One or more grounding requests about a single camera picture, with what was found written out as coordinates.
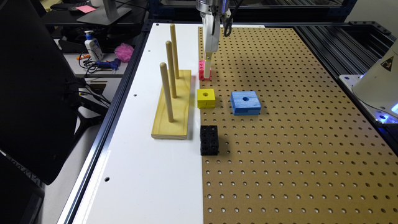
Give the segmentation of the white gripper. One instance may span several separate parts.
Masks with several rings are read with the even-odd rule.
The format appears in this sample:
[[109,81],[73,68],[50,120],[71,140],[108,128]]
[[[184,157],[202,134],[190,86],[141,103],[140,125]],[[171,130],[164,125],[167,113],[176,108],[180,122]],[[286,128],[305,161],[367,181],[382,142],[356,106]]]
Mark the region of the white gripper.
[[204,56],[204,79],[210,79],[211,75],[211,58],[212,54],[218,50],[218,44],[220,39],[220,22],[223,23],[224,36],[227,37],[231,33],[231,11],[228,9],[226,12],[212,13],[209,8],[207,12],[200,12],[203,22],[203,48],[205,51]]

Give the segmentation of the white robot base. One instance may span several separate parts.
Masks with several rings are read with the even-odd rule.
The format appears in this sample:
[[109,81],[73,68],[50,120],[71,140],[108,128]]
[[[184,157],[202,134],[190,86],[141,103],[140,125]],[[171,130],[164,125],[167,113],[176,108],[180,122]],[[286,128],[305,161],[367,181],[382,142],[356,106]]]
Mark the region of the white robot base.
[[340,75],[378,124],[397,124],[397,42],[362,75]]

